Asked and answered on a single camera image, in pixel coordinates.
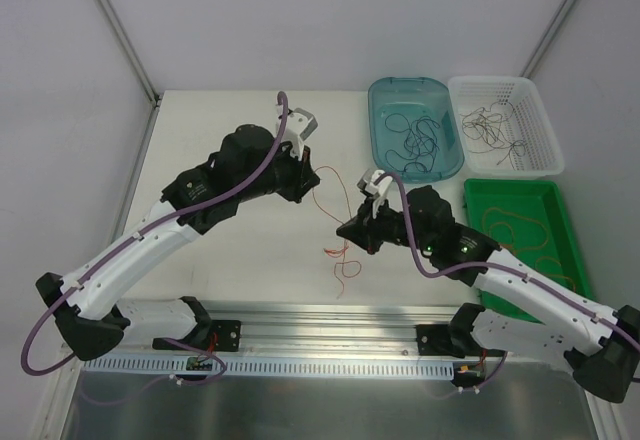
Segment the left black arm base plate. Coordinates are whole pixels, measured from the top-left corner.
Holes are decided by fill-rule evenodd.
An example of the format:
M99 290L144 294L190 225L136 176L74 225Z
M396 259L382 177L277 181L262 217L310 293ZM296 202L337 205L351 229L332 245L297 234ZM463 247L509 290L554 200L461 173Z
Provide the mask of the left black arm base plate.
M198 324L192 332L179 340L156 338L154 350L186 350L191 352L237 352L240 347L242 322L212 320Z

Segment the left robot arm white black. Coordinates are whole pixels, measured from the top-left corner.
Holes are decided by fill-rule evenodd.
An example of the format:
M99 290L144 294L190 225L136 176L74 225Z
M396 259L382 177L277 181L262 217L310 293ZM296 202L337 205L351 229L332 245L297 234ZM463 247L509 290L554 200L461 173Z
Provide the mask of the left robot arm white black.
M213 321L195 297L122 297L175 251L234 217L241 203L271 194L300 202L320 182L305 144L316 127L301 119L288 121L277 134L253 124L238 127L204 163L180 173L140 222L101 255L65 276L38 279L36 288L73 354L88 361L121 345L209 348Z

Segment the dark wire pulled from tangle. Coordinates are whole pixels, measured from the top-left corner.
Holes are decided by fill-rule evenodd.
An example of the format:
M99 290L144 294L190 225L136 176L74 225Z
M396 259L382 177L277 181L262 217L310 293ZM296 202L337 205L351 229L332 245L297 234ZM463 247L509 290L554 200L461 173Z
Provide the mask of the dark wire pulled from tangle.
M514 106L507 101L476 108L462 115L462 133L467 139L491 149L504 149L510 145L506 127L513 114Z

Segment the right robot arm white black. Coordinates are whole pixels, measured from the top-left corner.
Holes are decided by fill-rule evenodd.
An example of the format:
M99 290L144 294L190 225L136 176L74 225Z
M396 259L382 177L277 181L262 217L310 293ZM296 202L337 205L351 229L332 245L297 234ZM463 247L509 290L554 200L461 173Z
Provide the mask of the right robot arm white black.
M369 254L385 243L410 249L426 277L447 277L505 299L532 316L510 319L487 307L463 304L451 319L449 343L457 356L476 349L536 359L571 374L592 395L622 403L639 367L639 311L590 300L527 266L479 231L458 223L450 204L430 186L402 193L392 209L376 187L365 186L354 217L339 237Z

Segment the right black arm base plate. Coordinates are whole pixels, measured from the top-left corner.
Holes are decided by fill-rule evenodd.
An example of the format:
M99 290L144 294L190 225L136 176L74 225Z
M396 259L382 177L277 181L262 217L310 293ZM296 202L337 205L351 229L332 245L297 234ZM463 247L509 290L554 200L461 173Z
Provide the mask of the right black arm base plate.
M420 356L465 358L482 354L482 348L468 333L448 324L419 324L415 326L415 332Z

